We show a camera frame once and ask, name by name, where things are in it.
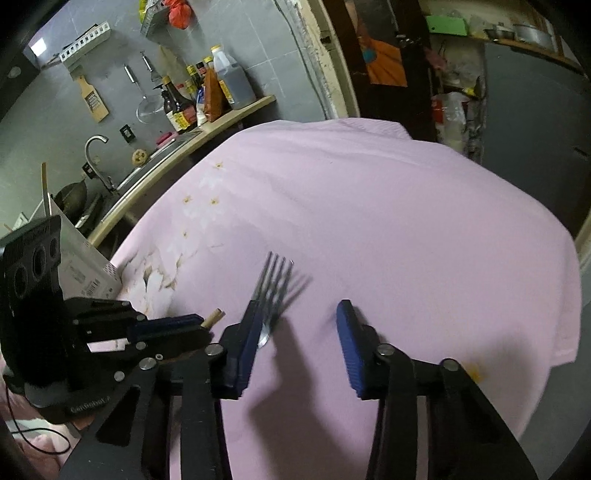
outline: hanging utensil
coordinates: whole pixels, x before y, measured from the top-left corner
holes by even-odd
[[[129,65],[123,65],[125,73],[131,80],[131,83],[137,85],[140,93],[142,94],[143,100],[139,103],[138,109],[135,111],[135,116],[143,124],[149,124],[154,121],[155,114],[164,110],[164,99],[157,95],[146,95],[139,85],[137,78],[135,77]]]
[[[80,93],[86,102],[92,118],[100,122],[104,117],[109,115],[109,111],[105,107],[103,100],[100,98],[96,89],[86,81],[84,75],[78,76],[76,81],[80,85]]]
[[[142,54],[144,63],[146,64],[146,67],[148,68],[148,71],[150,73],[150,80],[152,80],[153,83],[162,83],[162,76],[156,71],[150,59],[145,55],[143,50],[140,51],[140,53]]]

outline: barcode label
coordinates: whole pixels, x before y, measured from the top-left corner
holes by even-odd
[[[86,292],[83,292],[86,294],[87,297],[92,297],[92,294],[95,292],[95,290],[100,287],[100,281],[98,278],[95,278],[90,285],[88,285],[88,288],[86,289]]]

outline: pink tablecloth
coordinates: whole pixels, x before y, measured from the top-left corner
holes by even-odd
[[[376,404],[349,386],[341,299],[413,358],[476,365],[518,436],[551,366],[576,356],[580,282],[568,232],[525,193],[398,124],[241,132],[150,209],[113,262],[124,268],[121,298],[137,310],[220,307],[219,335],[241,318],[269,250],[295,262],[299,295],[258,352],[243,398],[223,403],[236,480],[364,478]]]

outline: electrical outlet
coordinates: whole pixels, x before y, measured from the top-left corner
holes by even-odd
[[[25,223],[28,223],[29,219],[27,218],[27,216],[24,213],[19,213],[18,217],[17,217],[17,221],[14,222],[14,227],[12,228],[13,230],[16,230],[19,227],[22,227]]]

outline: yellow bag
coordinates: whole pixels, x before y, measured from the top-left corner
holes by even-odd
[[[146,4],[148,0],[139,0],[139,21],[143,22],[146,14]]]

